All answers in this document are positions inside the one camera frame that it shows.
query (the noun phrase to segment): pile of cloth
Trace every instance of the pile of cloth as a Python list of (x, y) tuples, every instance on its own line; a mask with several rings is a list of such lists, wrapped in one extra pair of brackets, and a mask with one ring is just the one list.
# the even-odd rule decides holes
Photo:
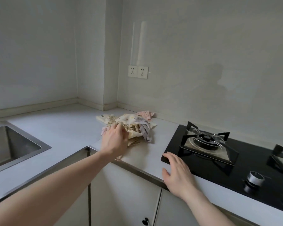
[(124, 114), (120, 117), (116, 117), (113, 114), (103, 114), (96, 116), (96, 118), (107, 125), (102, 128), (101, 135), (108, 131), (114, 123), (121, 123), (126, 131), (129, 132), (128, 146), (133, 146), (141, 142), (141, 137), (143, 137), (147, 143), (153, 141), (151, 129), (156, 126), (156, 124), (152, 122), (153, 115), (154, 113), (149, 111), (142, 111), (136, 114)]

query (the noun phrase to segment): pink polka dot cloth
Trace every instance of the pink polka dot cloth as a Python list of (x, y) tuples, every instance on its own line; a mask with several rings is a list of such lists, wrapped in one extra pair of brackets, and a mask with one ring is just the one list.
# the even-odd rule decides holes
[(137, 112), (136, 115), (143, 117), (147, 121), (152, 121), (152, 117), (155, 113), (151, 113), (150, 111), (141, 111)]

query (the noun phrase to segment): sink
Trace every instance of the sink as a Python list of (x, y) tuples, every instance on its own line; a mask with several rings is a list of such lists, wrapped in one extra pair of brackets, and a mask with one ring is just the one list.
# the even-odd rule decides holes
[(0, 122), (0, 171), (50, 148), (15, 125)]

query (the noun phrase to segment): countertop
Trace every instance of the countertop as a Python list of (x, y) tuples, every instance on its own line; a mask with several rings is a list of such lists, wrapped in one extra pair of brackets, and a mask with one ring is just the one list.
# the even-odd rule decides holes
[[(99, 149), (100, 132), (105, 124), (96, 120), (95, 116), (102, 114), (120, 116), (125, 113), (132, 112), (121, 108), (103, 112), (80, 104), (72, 104), (0, 119), (7, 120), (52, 147), (0, 171), (0, 198), (85, 146), (90, 145)], [(154, 143), (142, 142), (130, 148), (121, 160), (162, 181), (161, 170), (165, 167), (170, 171), (170, 165), (163, 163), (160, 158), (178, 124), (158, 118), (154, 118), (153, 121), (157, 124), (153, 129)], [(200, 189), (213, 204), (259, 225), (283, 225), (283, 211), (195, 177)]]

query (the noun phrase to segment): electrical outlet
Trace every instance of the electrical outlet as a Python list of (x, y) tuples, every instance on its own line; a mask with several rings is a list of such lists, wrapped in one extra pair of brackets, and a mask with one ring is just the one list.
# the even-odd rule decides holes
[(128, 67), (128, 76), (137, 78), (137, 66), (129, 66)]
[(148, 67), (139, 67), (137, 72), (138, 78), (148, 78)]

